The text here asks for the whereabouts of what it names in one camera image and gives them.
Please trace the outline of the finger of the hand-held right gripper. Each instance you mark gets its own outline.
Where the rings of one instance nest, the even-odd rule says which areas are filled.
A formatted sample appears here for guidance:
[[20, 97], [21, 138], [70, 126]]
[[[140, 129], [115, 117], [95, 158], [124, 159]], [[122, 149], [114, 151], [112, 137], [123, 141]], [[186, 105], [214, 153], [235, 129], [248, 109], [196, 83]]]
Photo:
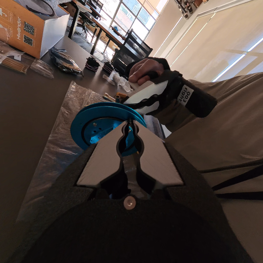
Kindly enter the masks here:
[[133, 104], [133, 109], [140, 115], [145, 115], [157, 110], [159, 107], [159, 101], [145, 100], [139, 103]]
[[123, 104], [138, 104], [142, 100], [149, 99], [153, 95], [161, 95], [165, 90], [168, 81], [155, 84], [152, 81], [146, 81], [144, 84], [139, 86], [137, 83], [130, 83], [130, 87], [133, 89], [127, 95], [127, 99]]

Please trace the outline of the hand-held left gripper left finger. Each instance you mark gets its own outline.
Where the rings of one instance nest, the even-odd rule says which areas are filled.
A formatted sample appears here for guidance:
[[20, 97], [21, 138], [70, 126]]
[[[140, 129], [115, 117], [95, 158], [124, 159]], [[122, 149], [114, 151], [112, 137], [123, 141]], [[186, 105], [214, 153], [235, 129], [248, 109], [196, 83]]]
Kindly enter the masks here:
[[129, 122], [124, 121], [98, 141], [77, 186], [104, 189], [113, 198], [129, 195], [122, 157], [128, 134]]

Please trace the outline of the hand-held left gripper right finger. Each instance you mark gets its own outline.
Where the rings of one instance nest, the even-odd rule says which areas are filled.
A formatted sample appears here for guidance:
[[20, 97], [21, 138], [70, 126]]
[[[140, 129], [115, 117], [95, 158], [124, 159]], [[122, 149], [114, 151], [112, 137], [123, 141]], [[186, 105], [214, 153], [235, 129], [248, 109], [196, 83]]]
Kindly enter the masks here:
[[166, 187], [183, 186], [164, 141], [140, 124], [132, 121], [134, 145], [139, 152], [136, 168], [138, 185], [149, 195]]

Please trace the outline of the teal round turntable base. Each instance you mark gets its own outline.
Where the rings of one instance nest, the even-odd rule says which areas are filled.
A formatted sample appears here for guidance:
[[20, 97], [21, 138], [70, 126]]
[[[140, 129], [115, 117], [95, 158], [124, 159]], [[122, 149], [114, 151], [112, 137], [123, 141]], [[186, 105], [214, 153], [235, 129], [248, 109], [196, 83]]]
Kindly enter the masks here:
[[71, 137], [83, 150], [96, 146], [97, 159], [120, 160], [143, 150], [139, 128], [143, 117], [130, 107], [99, 102], [84, 107], [71, 123]]

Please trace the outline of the person's right hand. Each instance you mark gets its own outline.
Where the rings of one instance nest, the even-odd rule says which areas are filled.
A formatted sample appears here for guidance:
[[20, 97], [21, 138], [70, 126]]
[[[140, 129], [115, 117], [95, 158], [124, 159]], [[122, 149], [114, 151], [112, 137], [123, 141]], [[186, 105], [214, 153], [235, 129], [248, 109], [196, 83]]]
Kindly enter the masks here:
[[157, 72], [158, 76], [162, 75], [164, 72], [163, 64], [153, 59], [145, 58], [131, 68], [128, 81], [130, 83], [137, 83], [141, 86], [150, 80], [147, 74], [151, 71]]

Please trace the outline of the crumpled clear wrapper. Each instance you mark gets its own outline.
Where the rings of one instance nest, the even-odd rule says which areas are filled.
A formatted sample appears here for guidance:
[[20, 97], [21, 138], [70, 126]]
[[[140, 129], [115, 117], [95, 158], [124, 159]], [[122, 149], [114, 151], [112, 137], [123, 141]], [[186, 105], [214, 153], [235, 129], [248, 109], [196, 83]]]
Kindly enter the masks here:
[[117, 85], [117, 87], [122, 88], [126, 93], [133, 91], [133, 88], [130, 86], [128, 81], [124, 77], [121, 77], [118, 73], [114, 73], [112, 78], [103, 74], [103, 78], [110, 84]]

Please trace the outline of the large clear plastic bag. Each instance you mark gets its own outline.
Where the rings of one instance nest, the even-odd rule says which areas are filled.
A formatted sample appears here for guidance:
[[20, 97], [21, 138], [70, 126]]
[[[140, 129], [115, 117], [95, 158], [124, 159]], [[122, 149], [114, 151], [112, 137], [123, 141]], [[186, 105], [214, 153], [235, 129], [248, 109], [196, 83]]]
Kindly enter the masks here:
[[[72, 139], [71, 123], [84, 107], [99, 102], [110, 101], [104, 100], [102, 95], [91, 89], [79, 86], [74, 81], [71, 82], [28, 187], [17, 221], [29, 222], [36, 218], [37, 210], [48, 189], [54, 184], [57, 177], [85, 151]], [[146, 128], [164, 139], [159, 121], [148, 115], [141, 116]]]

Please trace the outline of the black office chair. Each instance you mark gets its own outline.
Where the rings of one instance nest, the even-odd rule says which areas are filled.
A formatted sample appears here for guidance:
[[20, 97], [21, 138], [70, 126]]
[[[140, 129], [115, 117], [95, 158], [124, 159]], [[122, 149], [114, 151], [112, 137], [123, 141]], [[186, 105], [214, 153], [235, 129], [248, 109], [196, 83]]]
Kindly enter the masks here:
[[141, 40], [133, 29], [131, 29], [124, 44], [114, 54], [111, 64], [121, 77], [128, 79], [128, 65], [147, 58], [152, 50], [153, 49]]

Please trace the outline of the person's beige jacket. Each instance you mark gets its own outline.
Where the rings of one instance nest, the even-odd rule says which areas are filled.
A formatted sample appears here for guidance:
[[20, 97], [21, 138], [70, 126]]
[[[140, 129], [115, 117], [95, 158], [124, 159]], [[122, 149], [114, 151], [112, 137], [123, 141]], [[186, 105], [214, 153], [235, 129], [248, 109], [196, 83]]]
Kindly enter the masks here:
[[215, 191], [228, 222], [254, 262], [262, 262], [262, 118], [193, 115], [162, 121], [168, 143], [211, 187], [252, 171]]

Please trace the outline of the black servo motor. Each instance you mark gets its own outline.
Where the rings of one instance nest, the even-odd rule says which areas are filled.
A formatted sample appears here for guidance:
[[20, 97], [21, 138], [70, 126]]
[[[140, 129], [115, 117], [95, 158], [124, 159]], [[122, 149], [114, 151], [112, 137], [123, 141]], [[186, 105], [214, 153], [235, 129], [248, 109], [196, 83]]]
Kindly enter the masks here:
[[112, 66], [110, 62], [106, 61], [104, 62], [102, 70], [110, 75], [114, 71], [114, 67]]
[[86, 58], [86, 64], [85, 64], [85, 68], [92, 71], [92, 72], [97, 72], [100, 64], [99, 62], [92, 56], [90, 56], [89, 58]]

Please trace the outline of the wooden background table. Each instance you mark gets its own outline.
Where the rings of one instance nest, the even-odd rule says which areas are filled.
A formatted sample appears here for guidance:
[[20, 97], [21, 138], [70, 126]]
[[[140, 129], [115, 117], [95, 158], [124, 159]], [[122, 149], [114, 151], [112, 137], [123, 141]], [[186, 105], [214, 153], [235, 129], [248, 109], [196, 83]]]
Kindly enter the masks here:
[[116, 33], [114, 33], [109, 27], [107, 27], [104, 23], [102, 23], [100, 20], [97, 20], [93, 18], [93, 22], [97, 25], [97, 28], [99, 28], [99, 32], [96, 36], [95, 42], [93, 44], [93, 47], [91, 49], [90, 54], [93, 55], [97, 46], [97, 43], [100, 39], [100, 35], [102, 32], [104, 32], [106, 35], [108, 35], [109, 41], [112, 41], [115, 43], [119, 48], [124, 44], [124, 40], [120, 38]]
[[87, 32], [87, 29], [94, 28], [93, 37], [95, 36], [97, 25], [93, 20], [94, 16], [91, 14], [92, 10], [90, 7], [86, 7], [79, 1], [63, 1], [59, 6], [67, 11], [72, 18], [71, 25], [68, 29], [68, 37], [70, 39], [73, 38], [77, 27], [80, 27], [84, 31], [86, 37], [88, 34], [91, 35], [90, 32]]

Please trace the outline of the large window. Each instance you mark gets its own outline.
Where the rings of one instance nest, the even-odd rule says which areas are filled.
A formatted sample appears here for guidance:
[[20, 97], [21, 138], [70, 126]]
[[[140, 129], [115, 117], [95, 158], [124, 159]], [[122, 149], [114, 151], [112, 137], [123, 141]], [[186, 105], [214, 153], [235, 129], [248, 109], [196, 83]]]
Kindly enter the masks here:
[[167, 0], [101, 0], [100, 12], [107, 26], [116, 26], [121, 35], [131, 29], [145, 40]]

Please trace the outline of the ceiling pipes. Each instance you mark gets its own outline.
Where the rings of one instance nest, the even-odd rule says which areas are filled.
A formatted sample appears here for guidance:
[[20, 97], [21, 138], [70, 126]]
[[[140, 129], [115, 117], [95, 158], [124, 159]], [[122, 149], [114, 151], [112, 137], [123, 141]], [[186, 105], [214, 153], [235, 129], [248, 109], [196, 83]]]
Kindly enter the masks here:
[[208, 2], [208, 0], [175, 0], [175, 2], [182, 17], [187, 20], [194, 12], [194, 8], [198, 8], [202, 3]]

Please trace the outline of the pile of small parts bags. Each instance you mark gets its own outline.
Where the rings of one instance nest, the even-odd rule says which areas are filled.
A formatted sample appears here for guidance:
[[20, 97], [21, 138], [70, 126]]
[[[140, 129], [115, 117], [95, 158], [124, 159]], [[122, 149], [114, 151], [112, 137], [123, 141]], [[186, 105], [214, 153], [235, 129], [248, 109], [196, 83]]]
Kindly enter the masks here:
[[3, 41], [0, 41], [0, 64], [23, 74], [30, 68], [44, 77], [54, 78], [54, 69], [47, 63], [13, 49]]

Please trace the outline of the orange cardboard box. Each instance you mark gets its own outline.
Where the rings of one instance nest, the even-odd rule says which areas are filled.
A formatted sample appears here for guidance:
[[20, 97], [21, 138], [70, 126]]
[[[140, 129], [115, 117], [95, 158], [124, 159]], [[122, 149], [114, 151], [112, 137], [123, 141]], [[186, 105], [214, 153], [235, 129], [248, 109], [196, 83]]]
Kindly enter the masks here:
[[41, 58], [65, 35], [70, 14], [63, 1], [1, 0], [1, 41]]

